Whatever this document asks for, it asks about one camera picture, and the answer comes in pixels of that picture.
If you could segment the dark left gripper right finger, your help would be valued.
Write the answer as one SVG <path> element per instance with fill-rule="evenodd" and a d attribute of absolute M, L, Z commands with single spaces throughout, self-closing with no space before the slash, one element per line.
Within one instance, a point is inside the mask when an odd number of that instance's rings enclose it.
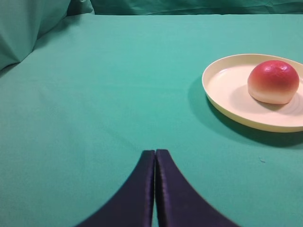
<path fill-rule="evenodd" d="M 168 150 L 156 150 L 155 199 L 160 227 L 236 227 L 189 184 Z"/>

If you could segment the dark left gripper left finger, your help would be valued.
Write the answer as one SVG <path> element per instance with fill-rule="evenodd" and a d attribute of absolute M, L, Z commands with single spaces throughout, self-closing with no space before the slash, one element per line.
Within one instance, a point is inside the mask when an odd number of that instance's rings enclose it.
<path fill-rule="evenodd" d="M 119 190 L 79 227 L 151 227 L 155 151 L 144 150 Z"/>

